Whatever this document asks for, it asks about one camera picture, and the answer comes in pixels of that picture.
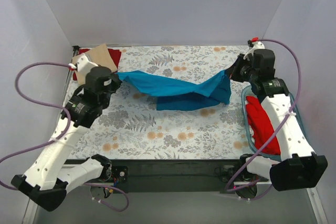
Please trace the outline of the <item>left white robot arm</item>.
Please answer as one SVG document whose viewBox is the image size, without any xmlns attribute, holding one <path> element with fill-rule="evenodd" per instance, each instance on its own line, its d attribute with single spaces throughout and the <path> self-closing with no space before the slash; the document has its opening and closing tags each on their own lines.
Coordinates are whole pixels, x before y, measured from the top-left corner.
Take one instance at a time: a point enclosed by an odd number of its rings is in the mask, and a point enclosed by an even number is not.
<svg viewBox="0 0 336 224">
<path fill-rule="evenodd" d="M 97 179 L 106 182 L 112 175 L 112 163 L 96 154 L 68 172 L 61 171 L 77 142 L 109 106 L 110 98 L 120 87 L 118 76 L 107 67 L 93 67 L 85 83 L 69 99 L 47 146 L 11 184 L 46 211 L 60 206 L 66 195 L 82 184 Z"/>
</svg>

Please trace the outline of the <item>blue t shirt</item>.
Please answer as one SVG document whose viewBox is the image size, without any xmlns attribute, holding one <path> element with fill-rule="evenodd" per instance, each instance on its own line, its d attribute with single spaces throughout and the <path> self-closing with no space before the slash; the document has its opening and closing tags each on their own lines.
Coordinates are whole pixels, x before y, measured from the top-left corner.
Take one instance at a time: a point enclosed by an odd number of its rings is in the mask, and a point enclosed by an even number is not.
<svg viewBox="0 0 336 224">
<path fill-rule="evenodd" d="M 220 103 L 228 105 L 230 102 L 230 79 L 225 71 L 220 71 L 200 84 L 142 71 L 119 72 L 118 76 L 141 93 L 156 97 L 158 111 L 194 111 Z"/>
</svg>

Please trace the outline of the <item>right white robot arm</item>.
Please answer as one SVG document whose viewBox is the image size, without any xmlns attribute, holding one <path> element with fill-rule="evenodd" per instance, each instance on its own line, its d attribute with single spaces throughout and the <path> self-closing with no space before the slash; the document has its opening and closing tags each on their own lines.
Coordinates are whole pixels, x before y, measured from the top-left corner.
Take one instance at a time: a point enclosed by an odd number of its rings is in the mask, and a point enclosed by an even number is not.
<svg viewBox="0 0 336 224">
<path fill-rule="evenodd" d="M 274 133 L 252 156 L 242 156 L 239 176 L 251 180 L 255 175 L 271 181 L 277 191 L 313 188 L 328 167 L 324 155 L 317 155 L 307 142 L 293 109 L 295 101 L 285 82 L 275 77 L 275 54 L 269 49 L 255 49 L 240 54 L 226 74 L 233 81 L 249 82 L 251 90 L 268 115 Z"/>
</svg>

